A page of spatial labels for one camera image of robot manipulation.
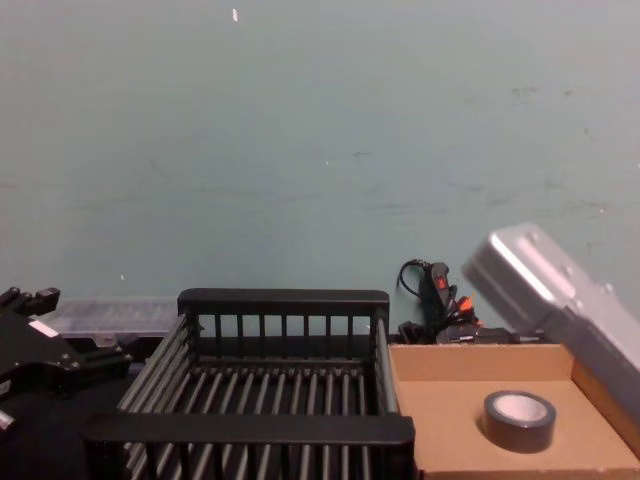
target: wire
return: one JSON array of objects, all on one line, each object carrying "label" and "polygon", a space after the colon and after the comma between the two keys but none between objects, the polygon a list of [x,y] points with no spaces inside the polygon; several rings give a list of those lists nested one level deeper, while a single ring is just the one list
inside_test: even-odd
[{"label": "wire", "polygon": [[400,272],[398,273],[398,280],[396,281],[396,286],[398,286],[398,284],[402,285],[405,290],[413,295],[415,295],[416,297],[422,299],[422,297],[420,296],[420,294],[415,291],[413,288],[411,288],[409,285],[407,285],[407,282],[404,281],[404,271],[409,268],[409,267],[419,267],[421,268],[423,271],[426,271],[427,268],[429,268],[431,264],[429,262],[425,262],[424,260],[420,260],[419,258],[414,258],[413,260],[409,260],[408,262],[405,262],[402,267],[400,267]]}]

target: cardboard box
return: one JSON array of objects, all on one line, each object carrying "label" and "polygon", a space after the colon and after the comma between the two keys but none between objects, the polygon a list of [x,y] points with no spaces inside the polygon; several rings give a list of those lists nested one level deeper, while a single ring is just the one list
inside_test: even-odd
[{"label": "cardboard box", "polygon": [[[564,347],[392,345],[389,350],[400,412],[413,417],[415,460],[425,479],[640,479],[638,427]],[[554,439],[547,450],[513,453],[483,435],[485,397],[510,389],[540,395],[555,406]]]}]

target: black plastic crate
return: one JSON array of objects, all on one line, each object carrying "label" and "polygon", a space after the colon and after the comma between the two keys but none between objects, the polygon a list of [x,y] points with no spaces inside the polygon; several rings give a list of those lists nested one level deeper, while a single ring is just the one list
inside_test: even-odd
[{"label": "black plastic crate", "polygon": [[413,476],[386,293],[192,289],[178,311],[118,410],[85,426],[92,479]]}]

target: roll of duct tape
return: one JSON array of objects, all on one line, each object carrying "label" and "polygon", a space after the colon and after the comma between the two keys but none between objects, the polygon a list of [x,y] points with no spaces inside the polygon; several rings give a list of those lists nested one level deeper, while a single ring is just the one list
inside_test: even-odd
[{"label": "roll of duct tape", "polygon": [[484,400],[485,436],[512,452],[536,453],[549,447],[555,420],[555,407],[529,392],[505,390]]}]

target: painted wall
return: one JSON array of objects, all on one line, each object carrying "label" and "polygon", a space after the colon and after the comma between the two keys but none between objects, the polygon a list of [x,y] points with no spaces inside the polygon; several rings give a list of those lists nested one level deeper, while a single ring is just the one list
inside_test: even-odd
[{"label": "painted wall", "polygon": [[456,279],[533,220],[640,313],[639,22],[622,0],[0,0],[0,287],[393,293],[405,259]]}]

